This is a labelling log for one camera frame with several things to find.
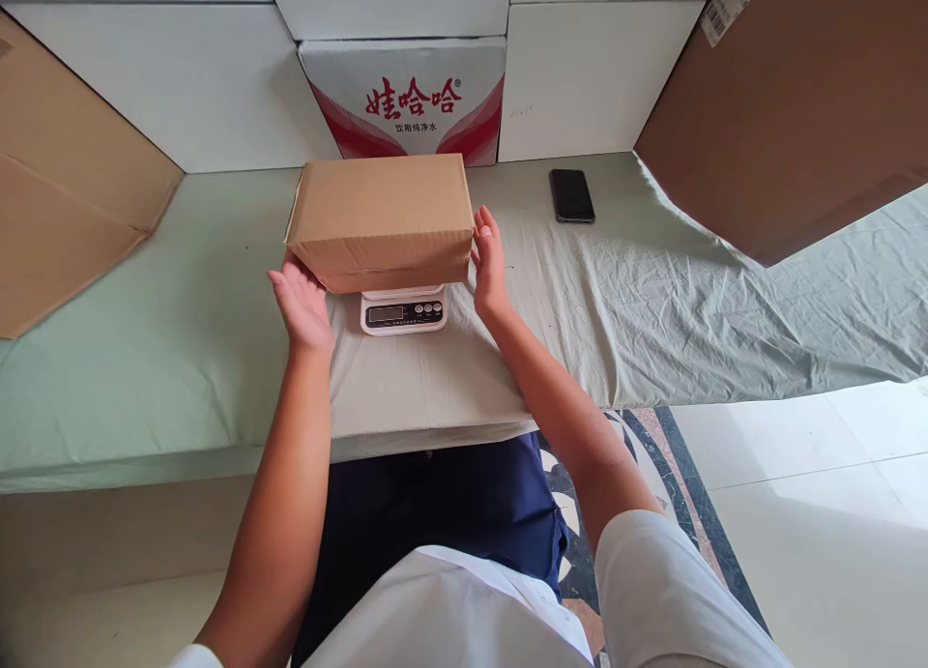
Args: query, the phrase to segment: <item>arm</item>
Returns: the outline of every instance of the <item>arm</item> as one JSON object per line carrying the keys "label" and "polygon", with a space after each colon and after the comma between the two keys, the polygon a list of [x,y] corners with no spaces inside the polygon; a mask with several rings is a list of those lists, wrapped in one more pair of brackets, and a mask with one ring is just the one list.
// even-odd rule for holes
{"label": "arm", "polygon": [[286,665],[316,573],[331,442],[326,291],[288,252],[270,272],[290,334],[271,433],[225,583],[196,637],[224,668]]}
{"label": "arm", "polygon": [[660,507],[612,425],[512,308],[496,221],[486,207],[474,219],[477,313],[500,347],[538,428],[570,473],[595,554],[602,529],[614,516],[635,508],[660,513]]}

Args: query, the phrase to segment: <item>brown cardboard box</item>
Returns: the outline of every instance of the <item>brown cardboard box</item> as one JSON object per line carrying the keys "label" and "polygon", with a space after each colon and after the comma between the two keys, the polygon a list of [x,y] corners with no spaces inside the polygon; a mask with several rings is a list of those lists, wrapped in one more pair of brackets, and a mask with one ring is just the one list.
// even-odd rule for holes
{"label": "brown cardboard box", "polygon": [[750,0],[693,32],[635,151],[774,264],[928,181],[928,0]]}
{"label": "brown cardboard box", "polygon": [[147,239],[183,176],[0,12],[0,336],[19,336]]}
{"label": "brown cardboard box", "polygon": [[464,281],[471,200],[460,154],[309,162],[285,243],[334,293]]}

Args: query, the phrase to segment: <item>patterned rug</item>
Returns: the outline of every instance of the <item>patterned rug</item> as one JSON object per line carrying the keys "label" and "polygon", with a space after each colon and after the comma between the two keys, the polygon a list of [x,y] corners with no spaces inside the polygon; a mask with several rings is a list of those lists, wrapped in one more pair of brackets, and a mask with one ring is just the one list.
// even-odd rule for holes
{"label": "patterned rug", "polygon": [[[722,583],[769,633],[670,408],[609,410],[605,415],[634,454],[664,514],[680,525]],[[593,554],[573,482],[541,432],[537,435],[548,484],[573,533],[561,564],[564,606],[580,618],[596,668],[609,668],[609,657],[603,650]]]}

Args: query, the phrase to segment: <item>light green bedsheet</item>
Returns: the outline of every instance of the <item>light green bedsheet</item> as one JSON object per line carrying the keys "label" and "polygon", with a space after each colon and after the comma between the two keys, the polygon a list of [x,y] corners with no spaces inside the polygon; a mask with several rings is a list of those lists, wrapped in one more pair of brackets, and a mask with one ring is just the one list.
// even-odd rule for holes
{"label": "light green bedsheet", "polygon": [[[547,171],[587,172],[594,226],[553,219]],[[156,235],[0,342],[0,492],[255,469],[286,359],[268,269],[296,170],[188,176]],[[602,406],[775,399],[928,373],[928,191],[770,270],[671,212],[630,154],[468,171],[507,246],[513,301]],[[432,334],[369,337],[330,297],[333,458],[506,438],[530,419],[449,288]]]}

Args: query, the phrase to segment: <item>sleeve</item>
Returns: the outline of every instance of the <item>sleeve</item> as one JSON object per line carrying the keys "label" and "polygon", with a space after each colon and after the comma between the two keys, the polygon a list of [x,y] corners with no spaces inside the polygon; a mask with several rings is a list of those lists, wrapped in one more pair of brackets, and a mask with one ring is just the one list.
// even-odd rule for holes
{"label": "sleeve", "polygon": [[216,654],[202,644],[190,644],[178,653],[167,668],[222,668]]}
{"label": "sleeve", "polygon": [[613,518],[599,539],[595,571],[613,666],[790,665],[689,537],[658,513]]}

